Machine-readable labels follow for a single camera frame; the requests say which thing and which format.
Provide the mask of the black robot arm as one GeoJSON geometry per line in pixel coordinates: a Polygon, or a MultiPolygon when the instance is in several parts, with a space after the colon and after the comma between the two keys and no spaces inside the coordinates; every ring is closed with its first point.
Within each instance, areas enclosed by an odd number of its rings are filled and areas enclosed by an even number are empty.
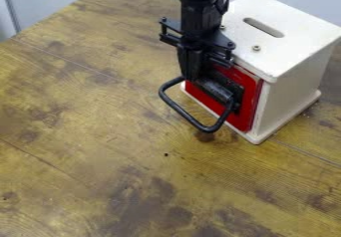
{"type": "Polygon", "coordinates": [[[198,79],[207,61],[230,64],[235,43],[221,31],[229,0],[179,0],[180,19],[160,18],[160,40],[176,47],[180,74],[198,79]]]}

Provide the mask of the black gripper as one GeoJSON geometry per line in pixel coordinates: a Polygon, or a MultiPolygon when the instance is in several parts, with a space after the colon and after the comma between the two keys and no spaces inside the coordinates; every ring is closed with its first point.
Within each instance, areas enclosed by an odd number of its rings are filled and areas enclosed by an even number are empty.
{"type": "Polygon", "coordinates": [[[160,40],[176,46],[180,74],[188,81],[194,81],[199,77],[203,50],[207,50],[207,72],[215,67],[229,69],[233,66],[231,51],[235,44],[221,32],[229,0],[179,0],[179,3],[180,19],[160,18],[160,40]]]}

